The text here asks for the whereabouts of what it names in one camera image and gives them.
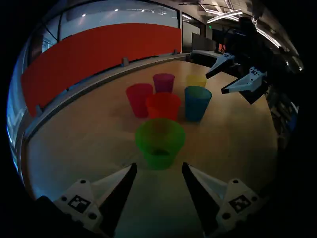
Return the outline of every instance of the red cup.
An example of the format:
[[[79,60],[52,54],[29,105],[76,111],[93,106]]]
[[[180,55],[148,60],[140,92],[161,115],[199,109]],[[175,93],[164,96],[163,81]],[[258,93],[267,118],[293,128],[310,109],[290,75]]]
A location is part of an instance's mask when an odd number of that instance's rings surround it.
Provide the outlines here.
[[[153,76],[156,92],[172,92],[175,76],[170,73],[159,73]]]
[[[147,117],[147,107],[145,101],[148,96],[153,95],[153,86],[148,83],[137,83],[126,89],[133,113],[136,117]]]
[[[180,98],[168,92],[159,92],[146,99],[146,106],[151,119],[168,118],[176,121],[180,105]]]

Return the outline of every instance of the yellow cup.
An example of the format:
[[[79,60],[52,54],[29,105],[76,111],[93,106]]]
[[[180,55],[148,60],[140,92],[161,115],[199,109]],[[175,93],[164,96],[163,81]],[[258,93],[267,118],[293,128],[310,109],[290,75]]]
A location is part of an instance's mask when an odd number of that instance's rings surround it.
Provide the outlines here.
[[[186,77],[186,85],[188,86],[200,86],[205,87],[206,85],[206,76],[201,75],[188,75]]]

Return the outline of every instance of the screw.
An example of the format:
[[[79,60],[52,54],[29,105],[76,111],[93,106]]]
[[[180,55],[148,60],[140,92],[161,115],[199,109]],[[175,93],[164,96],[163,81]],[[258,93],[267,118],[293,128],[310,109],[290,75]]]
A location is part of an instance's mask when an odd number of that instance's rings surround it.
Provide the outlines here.
[[[88,217],[89,217],[90,219],[92,219],[92,220],[95,220],[95,219],[97,218],[97,215],[94,214],[93,212],[91,212],[91,213],[88,214]]]
[[[224,214],[222,214],[222,219],[223,220],[228,220],[231,217],[230,213],[225,212]]]

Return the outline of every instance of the plastic cup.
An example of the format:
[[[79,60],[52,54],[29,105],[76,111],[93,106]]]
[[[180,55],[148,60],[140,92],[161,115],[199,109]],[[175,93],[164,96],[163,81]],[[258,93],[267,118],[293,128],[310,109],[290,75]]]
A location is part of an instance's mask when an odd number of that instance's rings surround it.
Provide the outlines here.
[[[148,96],[153,95],[153,86],[151,84],[134,84],[126,89],[126,95],[136,117],[143,118],[149,115],[145,101]]]
[[[185,117],[189,121],[200,121],[212,97],[208,89],[199,86],[185,88]]]
[[[156,118],[137,129],[135,140],[149,167],[167,169],[184,145],[185,132],[175,121]]]
[[[151,119],[168,118],[176,121],[180,105],[180,98],[168,92],[159,92],[146,99],[146,106]]]
[[[175,76],[170,73],[159,73],[153,76],[156,92],[172,92]]]
[[[186,77],[186,85],[188,86],[200,86],[205,87],[206,86],[206,76],[199,76],[199,75],[188,75]]]

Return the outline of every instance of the blue cup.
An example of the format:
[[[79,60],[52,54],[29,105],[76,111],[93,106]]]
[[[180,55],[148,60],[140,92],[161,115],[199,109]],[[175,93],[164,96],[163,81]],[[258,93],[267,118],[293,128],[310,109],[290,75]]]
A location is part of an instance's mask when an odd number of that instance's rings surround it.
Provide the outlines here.
[[[199,86],[185,88],[185,116],[189,121],[200,121],[212,97],[208,89]]]

